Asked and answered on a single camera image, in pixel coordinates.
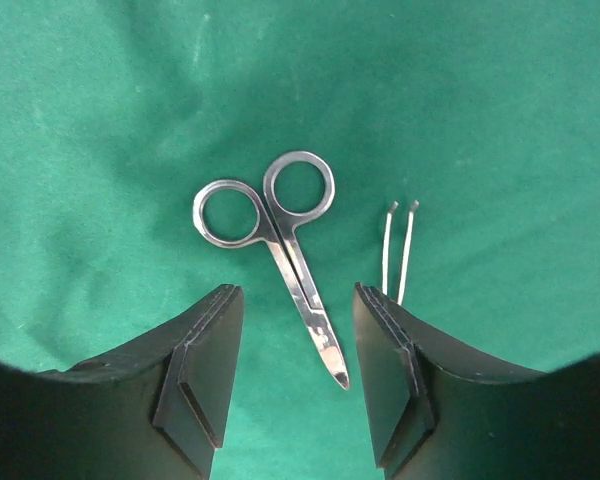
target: green background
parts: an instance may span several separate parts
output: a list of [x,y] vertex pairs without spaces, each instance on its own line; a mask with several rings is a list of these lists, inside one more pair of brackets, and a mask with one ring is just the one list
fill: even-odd
[[[352,388],[320,363],[263,244],[204,241],[191,201],[312,151],[336,197],[298,237]],[[311,170],[283,203],[320,196]],[[356,281],[416,215],[405,305],[509,361],[600,350],[600,0],[0,1],[0,359],[65,369],[220,283],[246,315],[215,479],[380,479]],[[237,234],[246,199],[214,198]]]

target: metal scissors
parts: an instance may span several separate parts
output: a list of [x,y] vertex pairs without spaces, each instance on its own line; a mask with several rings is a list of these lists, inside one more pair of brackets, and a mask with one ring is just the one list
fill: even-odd
[[[274,188],[276,178],[282,169],[296,162],[310,163],[324,178],[322,200],[312,210],[304,213],[286,210],[280,205]],[[256,208],[256,224],[253,230],[240,240],[229,241],[218,238],[204,221],[205,203],[220,190],[237,190],[244,193]],[[256,242],[267,244],[322,361],[336,382],[348,390],[349,373],[342,350],[295,236],[295,229],[298,226],[317,219],[331,206],[335,195],[335,182],[331,169],[324,160],[312,153],[302,151],[286,153],[277,158],[267,169],[263,180],[263,192],[269,211],[265,209],[256,191],[246,183],[229,179],[211,182],[200,190],[193,200],[193,224],[206,240],[218,247],[241,248]]]

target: scissors blade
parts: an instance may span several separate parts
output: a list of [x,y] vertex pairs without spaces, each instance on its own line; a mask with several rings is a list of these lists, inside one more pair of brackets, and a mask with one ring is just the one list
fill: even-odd
[[324,310],[313,310],[311,316],[303,318],[327,370],[342,388],[349,390],[349,372],[327,313]]

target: green cloth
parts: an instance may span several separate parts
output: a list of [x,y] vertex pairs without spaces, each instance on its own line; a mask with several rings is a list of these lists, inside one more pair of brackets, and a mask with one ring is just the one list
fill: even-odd
[[[298,237],[343,345],[329,377],[263,244],[191,222],[217,178],[261,189],[289,150],[324,158],[331,209]],[[283,203],[317,202],[306,168]],[[509,361],[600,350],[600,0],[0,1],[0,359],[66,369],[220,283],[246,315],[215,479],[380,479],[352,329],[399,265],[406,307]],[[209,206],[249,230],[246,199]]]

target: scissors tip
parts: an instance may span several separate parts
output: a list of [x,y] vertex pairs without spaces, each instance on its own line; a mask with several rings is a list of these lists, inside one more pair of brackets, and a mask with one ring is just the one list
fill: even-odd
[[349,375],[347,373],[336,373],[334,377],[342,388],[349,390]]

